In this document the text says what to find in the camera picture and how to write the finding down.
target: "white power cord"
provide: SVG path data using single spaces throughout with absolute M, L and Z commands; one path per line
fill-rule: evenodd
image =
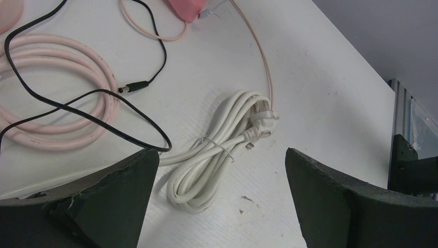
M 167 182 L 172 204 L 191 214 L 210 207 L 230 169 L 231 156 L 270 136 L 278 120 L 267 97 L 256 91 L 237 91 L 207 139 L 186 153 L 160 159 L 160 166 L 183 162 Z

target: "white table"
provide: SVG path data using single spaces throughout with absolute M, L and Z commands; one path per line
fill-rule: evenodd
M 120 85 L 149 79 L 161 65 L 162 51 L 156 40 L 125 21 L 117 2 L 69 1 L 55 18 L 31 33 L 63 35 L 90 46 L 109 63 Z M 218 2 L 208 1 L 208 6 Z M 186 214 L 166 200 L 163 186 L 172 168 L 160 168 L 138 247 L 305 247 L 286 178 L 288 147 L 386 187 L 394 107 L 391 89 L 311 0 L 237 2 L 272 68 L 275 110 L 280 114 L 277 131 L 236 159 L 221 197 L 201 215 Z M 58 3 L 26 0 L 20 24 Z M 171 36 L 182 29 L 162 0 L 147 3 L 160 34 Z M 137 20 L 151 27 L 143 7 L 130 1 L 128 6 Z M 230 3 L 216 13 L 220 18 L 195 22 L 185 38 L 166 43 L 169 59 L 163 73 L 148 88 L 127 96 L 170 136 L 174 144 L 170 154 L 186 151 L 204 136 L 216 108 L 236 90 L 268 94 L 262 60 L 245 23 Z M 32 88 L 60 102 L 93 89 L 84 79 L 56 68 L 22 71 Z M 22 117 L 52 109 L 31 98 L 9 75 L 2 75 L 1 104 Z M 90 97 L 81 108 L 89 110 L 96 98 Z M 59 123 L 77 118 L 70 114 Z M 164 144 L 126 107 L 115 126 L 150 143 Z M 110 133 L 86 148 L 63 153 L 36 151 L 6 139 L 0 192 L 111 165 L 138 150 Z

